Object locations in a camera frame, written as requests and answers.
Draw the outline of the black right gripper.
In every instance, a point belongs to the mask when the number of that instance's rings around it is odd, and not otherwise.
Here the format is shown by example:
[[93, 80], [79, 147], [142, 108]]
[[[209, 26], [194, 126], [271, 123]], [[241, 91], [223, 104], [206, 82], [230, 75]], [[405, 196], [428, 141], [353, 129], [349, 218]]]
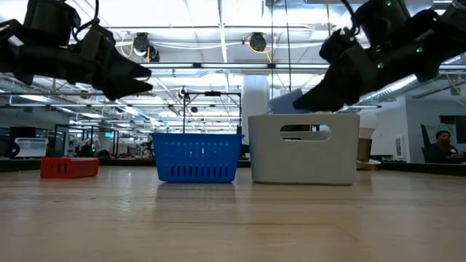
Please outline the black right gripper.
[[376, 83], [374, 62], [348, 28], [334, 31], [320, 49], [329, 64], [321, 82], [293, 102], [296, 109], [338, 111], [355, 104]]

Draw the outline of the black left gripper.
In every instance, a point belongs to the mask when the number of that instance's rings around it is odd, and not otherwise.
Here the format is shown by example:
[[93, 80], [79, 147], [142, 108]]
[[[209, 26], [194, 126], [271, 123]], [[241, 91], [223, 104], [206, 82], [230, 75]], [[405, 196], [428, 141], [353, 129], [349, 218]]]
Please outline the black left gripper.
[[151, 70], [120, 55], [115, 50], [113, 33], [104, 27], [91, 27], [78, 42], [78, 51], [78, 83], [103, 90], [109, 100], [152, 90], [151, 84], [135, 80], [150, 77]]

